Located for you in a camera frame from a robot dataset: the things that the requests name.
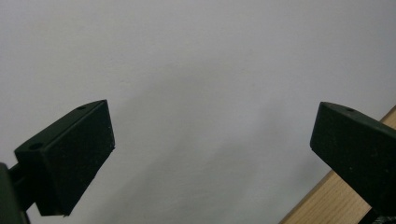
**light wood surface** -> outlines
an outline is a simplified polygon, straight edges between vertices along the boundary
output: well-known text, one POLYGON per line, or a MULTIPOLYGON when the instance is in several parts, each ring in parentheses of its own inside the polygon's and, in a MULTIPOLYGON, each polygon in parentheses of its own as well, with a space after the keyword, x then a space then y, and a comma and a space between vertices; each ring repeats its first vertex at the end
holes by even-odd
MULTIPOLYGON (((396 129, 396 106, 381 119, 396 129)), ((339 175, 330 171, 283 218, 281 224, 359 223, 371 209, 339 175)))

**wooden board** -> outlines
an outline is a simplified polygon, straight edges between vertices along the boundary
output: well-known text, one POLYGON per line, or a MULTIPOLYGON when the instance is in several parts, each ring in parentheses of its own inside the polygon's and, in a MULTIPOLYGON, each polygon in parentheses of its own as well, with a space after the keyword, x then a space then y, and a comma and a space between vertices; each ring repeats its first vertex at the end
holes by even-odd
MULTIPOLYGON (((396 129, 396 106, 381 119, 396 129)), ((339 175, 330 171, 283 219, 281 224, 359 223, 371 209, 339 175)))

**white wall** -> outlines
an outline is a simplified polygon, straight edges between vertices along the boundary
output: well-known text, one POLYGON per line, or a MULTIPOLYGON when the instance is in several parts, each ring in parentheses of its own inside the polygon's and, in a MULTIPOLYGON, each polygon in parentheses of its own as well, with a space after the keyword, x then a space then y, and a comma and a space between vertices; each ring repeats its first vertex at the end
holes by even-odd
POLYGON ((0 3, 0 161, 107 99, 116 150, 71 217, 277 223, 329 171, 318 103, 396 104, 395 1, 0 3))

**small hole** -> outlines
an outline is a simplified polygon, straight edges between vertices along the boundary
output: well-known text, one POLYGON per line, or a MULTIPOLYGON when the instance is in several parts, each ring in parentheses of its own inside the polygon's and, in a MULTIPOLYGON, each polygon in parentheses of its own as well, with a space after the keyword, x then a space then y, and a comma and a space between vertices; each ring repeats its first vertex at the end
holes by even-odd
POLYGON ((42 143, 34 143, 34 144, 32 144, 31 146, 29 146, 29 149, 31 149, 31 150, 36 150, 36 149, 41 148, 42 146, 43 146, 42 143))

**white background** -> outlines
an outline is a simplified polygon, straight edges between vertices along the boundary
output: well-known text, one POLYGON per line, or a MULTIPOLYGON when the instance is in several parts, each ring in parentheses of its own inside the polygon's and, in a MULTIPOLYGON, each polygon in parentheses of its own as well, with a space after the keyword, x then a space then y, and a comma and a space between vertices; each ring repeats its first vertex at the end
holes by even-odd
POLYGON ((329 171, 318 104, 396 104, 396 1, 0 2, 0 158, 107 99, 116 149, 70 217, 277 223, 329 171))

